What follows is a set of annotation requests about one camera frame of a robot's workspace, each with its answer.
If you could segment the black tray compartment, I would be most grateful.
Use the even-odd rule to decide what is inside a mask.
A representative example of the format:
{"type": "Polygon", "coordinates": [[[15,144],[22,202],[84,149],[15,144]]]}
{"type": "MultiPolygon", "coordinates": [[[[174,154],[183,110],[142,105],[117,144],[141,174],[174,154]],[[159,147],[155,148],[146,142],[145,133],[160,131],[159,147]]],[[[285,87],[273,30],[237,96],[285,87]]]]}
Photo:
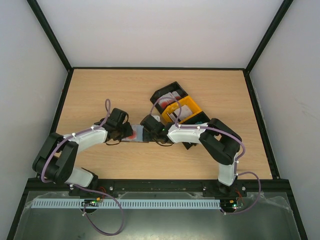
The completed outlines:
{"type": "Polygon", "coordinates": [[[174,99],[180,100],[186,97],[187,92],[179,85],[177,81],[170,83],[158,90],[156,90],[150,98],[154,107],[160,114],[164,112],[168,105],[175,102],[174,99]]]}
{"type": "MultiPolygon", "coordinates": [[[[203,112],[201,111],[200,113],[197,113],[196,115],[192,116],[186,121],[183,121],[183,125],[195,125],[196,122],[202,121],[203,123],[208,123],[210,121],[210,118],[203,112]]],[[[190,142],[183,142],[182,143],[184,147],[189,150],[192,146],[196,146],[196,143],[190,143],[190,142]]]]}

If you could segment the yellow middle tray compartment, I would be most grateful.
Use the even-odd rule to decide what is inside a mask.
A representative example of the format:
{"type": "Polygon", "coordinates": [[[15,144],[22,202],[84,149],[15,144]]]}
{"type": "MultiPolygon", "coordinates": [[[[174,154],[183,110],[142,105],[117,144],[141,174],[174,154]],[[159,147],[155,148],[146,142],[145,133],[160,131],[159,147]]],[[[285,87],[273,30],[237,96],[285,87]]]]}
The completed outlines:
{"type": "Polygon", "coordinates": [[[169,104],[161,114],[167,123],[174,122],[177,117],[179,123],[184,123],[202,111],[190,96],[181,98],[178,102],[180,103],[180,107],[177,102],[173,102],[169,104]]]}

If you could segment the brown leather card holder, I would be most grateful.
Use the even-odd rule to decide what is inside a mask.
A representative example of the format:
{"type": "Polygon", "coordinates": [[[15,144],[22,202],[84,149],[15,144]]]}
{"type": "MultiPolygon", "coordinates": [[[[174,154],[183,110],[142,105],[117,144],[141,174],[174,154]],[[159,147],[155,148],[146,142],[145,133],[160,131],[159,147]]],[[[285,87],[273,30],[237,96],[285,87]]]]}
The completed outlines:
{"type": "Polygon", "coordinates": [[[123,138],[122,142],[132,142],[132,143],[149,143],[150,136],[149,133],[140,124],[132,124],[132,135],[123,138]]]}

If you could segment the red white card stack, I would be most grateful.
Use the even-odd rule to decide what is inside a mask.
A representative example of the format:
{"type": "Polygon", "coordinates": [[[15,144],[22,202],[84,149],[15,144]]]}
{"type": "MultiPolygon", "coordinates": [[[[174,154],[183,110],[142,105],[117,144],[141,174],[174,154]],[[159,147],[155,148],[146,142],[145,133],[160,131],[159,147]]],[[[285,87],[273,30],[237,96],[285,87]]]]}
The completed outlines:
{"type": "Polygon", "coordinates": [[[181,95],[177,91],[172,91],[162,95],[159,98],[158,104],[162,109],[165,109],[168,105],[175,102],[174,99],[180,100],[181,98],[182,98],[181,95]]]}

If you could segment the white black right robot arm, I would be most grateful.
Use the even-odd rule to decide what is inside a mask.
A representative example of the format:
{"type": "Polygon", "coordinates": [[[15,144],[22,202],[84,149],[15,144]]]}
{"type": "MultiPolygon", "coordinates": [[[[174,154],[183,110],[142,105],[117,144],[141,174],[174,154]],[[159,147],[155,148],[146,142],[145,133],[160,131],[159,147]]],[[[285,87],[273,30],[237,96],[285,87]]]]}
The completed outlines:
{"type": "Polygon", "coordinates": [[[241,138],[219,119],[213,118],[201,124],[163,124],[149,114],[140,124],[155,142],[202,145],[218,162],[218,191],[224,196],[235,191],[236,162],[243,143],[241,138]]]}

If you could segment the black left tray compartment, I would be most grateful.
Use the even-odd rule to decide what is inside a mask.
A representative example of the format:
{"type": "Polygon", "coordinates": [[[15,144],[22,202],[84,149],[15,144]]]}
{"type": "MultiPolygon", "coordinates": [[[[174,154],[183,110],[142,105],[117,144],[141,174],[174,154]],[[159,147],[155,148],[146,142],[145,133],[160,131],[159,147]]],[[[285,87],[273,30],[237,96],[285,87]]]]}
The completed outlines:
{"type": "Polygon", "coordinates": [[[187,92],[179,85],[177,81],[170,83],[158,90],[156,90],[150,98],[154,107],[160,114],[164,112],[168,105],[175,102],[174,99],[180,100],[186,97],[187,92]]]}

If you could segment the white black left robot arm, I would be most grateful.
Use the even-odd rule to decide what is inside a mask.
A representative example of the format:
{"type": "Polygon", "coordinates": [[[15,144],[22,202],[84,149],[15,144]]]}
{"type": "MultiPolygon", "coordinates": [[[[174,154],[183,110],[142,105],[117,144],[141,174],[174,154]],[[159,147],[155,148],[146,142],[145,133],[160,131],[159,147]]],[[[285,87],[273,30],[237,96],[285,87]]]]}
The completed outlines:
{"type": "Polygon", "coordinates": [[[129,114],[114,108],[106,118],[82,131],[65,135],[50,133],[37,154],[32,169],[40,175],[44,183],[87,188],[96,175],[84,168],[75,167],[77,155],[110,140],[120,142],[132,133],[129,114]]]}

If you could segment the black right tray compartment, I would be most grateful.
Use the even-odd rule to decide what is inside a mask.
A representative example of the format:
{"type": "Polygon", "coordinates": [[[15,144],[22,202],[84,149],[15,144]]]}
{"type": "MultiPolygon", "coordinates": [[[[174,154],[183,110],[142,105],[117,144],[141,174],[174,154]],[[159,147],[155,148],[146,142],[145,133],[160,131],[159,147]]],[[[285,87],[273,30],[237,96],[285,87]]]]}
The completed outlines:
{"type": "MultiPolygon", "coordinates": [[[[200,113],[197,113],[196,115],[192,116],[186,121],[183,121],[183,125],[195,125],[196,122],[202,121],[203,123],[208,123],[210,121],[210,118],[203,112],[201,111],[200,113]]],[[[196,143],[190,143],[190,142],[183,142],[182,143],[184,147],[189,150],[192,146],[196,146],[196,143]]]]}

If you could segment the black metal cage frame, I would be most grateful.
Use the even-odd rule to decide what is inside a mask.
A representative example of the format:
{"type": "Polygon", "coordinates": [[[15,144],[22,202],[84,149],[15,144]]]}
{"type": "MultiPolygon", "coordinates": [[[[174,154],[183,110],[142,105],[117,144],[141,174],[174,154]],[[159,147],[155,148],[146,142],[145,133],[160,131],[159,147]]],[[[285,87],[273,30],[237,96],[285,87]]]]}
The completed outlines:
{"type": "MultiPolygon", "coordinates": [[[[285,16],[287,11],[289,10],[292,3],[293,3],[292,0],[283,0],[282,1],[279,9],[277,10],[275,16],[273,17],[268,29],[266,30],[262,40],[260,41],[257,49],[255,50],[253,56],[251,57],[247,67],[241,68],[241,71],[243,72],[243,75],[244,75],[248,94],[249,94],[251,104],[253,107],[253,111],[255,114],[257,126],[258,126],[259,133],[260,133],[260,136],[262,139],[264,151],[266,153],[269,168],[271,170],[272,179],[271,180],[262,180],[261,181],[262,186],[266,187],[267,190],[271,190],[274,192],[280,191],[280,192],[287,193],[289,204],[290,204],[291,209],[293,210],[293,216],[294,216],[294,220],[295,220],[300,238],[302,240],[306,240],[308,237],[307,237],[302,219],[300,217],[300,213],[299,213],[299,210],[298,210],[298,207],[297,207],[289,180],[282,179],[280,177],[280,173],[279,173],[279,170],[277,167],[274,153],[272,151],[269,136],[268,136],[268,133],[266,130],[265,122],[264,122],[264,119],[262,116],[261,109],[259,107],[258,99],[257,99],[256,93],[255,93],[255,90],[254,90],[254,87],[252,84],[252,80],[250,77],[251,71],[253,70],[259,57],[263,53],[265,47],[269,43],[271,37],[273,36],[274,32],[276,31],[277,27],[281,23],[283,17],[285,16]]],[[[57,106],[57,110],[55,112],[54,119],[53,119],[53,122],[51,125],[51,130],[54,131],[58,126],[58,121],[59,121],[61,113],[62,113],[62,109],[63,109],[64,103],[65,103],[65,100],[67,97],[67,92],[68,92],[68,89],[69,89],[69,86],[71,83],[71,78],[72,78],[72,75],[74,73],[75,68],[72,67],[71,64],[69,63],[59,41],[56,38],[48,20],[46,19],[39,3],[36,0],[30,0],[30,1],[28,1],[28,4],[29,4],[31,10],[33,11],[33,14],[37,18],[38,22],[40,23],[42,29],[44,30],[51,45],[53,46],[54,50],[58,54],[62,64],[64,65],[65,69],[67,70],[67,77],[66,77],[66,80],[65,80],[62,92],[61,92],[61,96],[59,99],[59,103],[57,106]]],[[[26,187],[25,187],[24,192],[22,194],[22,197],[20,199],[17,211],[15,213],[11,228],[9,230],[7,239],[12,240],[12,239],[14,239],[15,236],[17,236],[18,223],[19,223],[21,216],[22,216],[22,213],[23,213],[23,206],[26,203],[27,194],[31,190],[35,190],[36,187],[40,187],[41,189],[44,189],[44,190],[58,190],[58,187],[54,186],[53,184],[49,184],[49,186],[46,187],[43,183],[40,183],[40,181],[36,177],[28,179],[26,187]]]]}

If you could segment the red white credit card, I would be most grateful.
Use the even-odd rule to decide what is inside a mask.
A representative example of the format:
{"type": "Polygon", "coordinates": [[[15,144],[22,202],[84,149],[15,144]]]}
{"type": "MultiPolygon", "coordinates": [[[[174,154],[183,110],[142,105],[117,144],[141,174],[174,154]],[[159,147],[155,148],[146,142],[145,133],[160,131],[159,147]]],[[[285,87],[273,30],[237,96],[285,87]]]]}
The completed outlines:
{"type": "Polygon", "coordinates": [[[143,142],[143,126],[139,124],[133,124],[132,135],[124,138],[125,142],[143,142]]]}

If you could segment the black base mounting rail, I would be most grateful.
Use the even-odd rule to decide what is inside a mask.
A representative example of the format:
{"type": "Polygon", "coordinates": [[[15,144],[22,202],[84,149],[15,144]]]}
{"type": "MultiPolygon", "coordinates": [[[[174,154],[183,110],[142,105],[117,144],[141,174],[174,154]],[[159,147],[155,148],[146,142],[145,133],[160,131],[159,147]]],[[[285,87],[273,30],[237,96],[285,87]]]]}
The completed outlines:
{"type": "Polygon", "coordinates": [[[246,192],[247,180],[235,180],[224,186],[216,179],[209,180],[147,180],[147,179],[99,179],[94,188],[118,197],[124,193],[199,193],[203,197],[237,197],[246,192]]]}

